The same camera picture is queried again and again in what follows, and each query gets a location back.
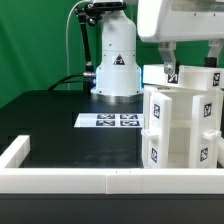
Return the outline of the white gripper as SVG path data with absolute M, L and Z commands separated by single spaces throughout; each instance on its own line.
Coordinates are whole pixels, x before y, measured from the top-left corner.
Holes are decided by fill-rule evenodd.
M 180 41 L 212 39 L 204 66 L 217 67 L 224 38 L 224 0 L 139 0 L 137 30 L 143 42 L 160 42 L 166 74 L 175 73 L 175 42 Z

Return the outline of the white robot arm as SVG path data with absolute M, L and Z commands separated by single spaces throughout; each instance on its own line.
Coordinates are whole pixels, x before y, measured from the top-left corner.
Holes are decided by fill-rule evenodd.
M 102 13 L 102 61 L 96 70 L 95 94 L 135 96 L 152 75 L 164 84 L 193 89 L 199 68 L 182 66 L 175 58 L 178 42 L 208 40 L 206 66 L 212 70 L 224 42 L 224 0 L 90 0 Z M 136 64 L 136 40 L 157 43 L 161 65 Z

